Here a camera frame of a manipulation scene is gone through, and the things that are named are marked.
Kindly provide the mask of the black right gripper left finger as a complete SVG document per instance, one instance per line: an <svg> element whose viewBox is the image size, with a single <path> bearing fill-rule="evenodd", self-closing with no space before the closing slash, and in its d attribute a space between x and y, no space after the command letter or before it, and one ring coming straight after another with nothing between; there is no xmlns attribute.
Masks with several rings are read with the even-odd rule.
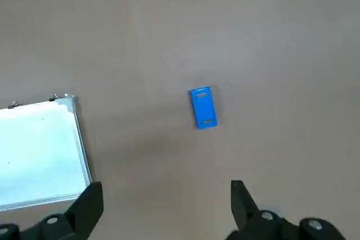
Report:
<svg viewBox="0 0 360 240"><path fill-rule="evenodd" d="M62 214L46 216L21 231L16 224L1 224L2 240L88 239L104 211L101 182L91 183Z"/></svg>

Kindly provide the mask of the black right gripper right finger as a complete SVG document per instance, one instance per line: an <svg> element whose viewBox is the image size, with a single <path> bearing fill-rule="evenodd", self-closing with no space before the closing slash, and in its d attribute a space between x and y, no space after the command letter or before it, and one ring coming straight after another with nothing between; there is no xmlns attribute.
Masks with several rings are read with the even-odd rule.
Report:
<svg viewBox="0 0 360 240"><path fill-rule="evenodd" d="M231 211L237 229L227 240L345 240L324 219L304 218L295 225L273 211L259 209L241 180L231 181Z"/></svg>

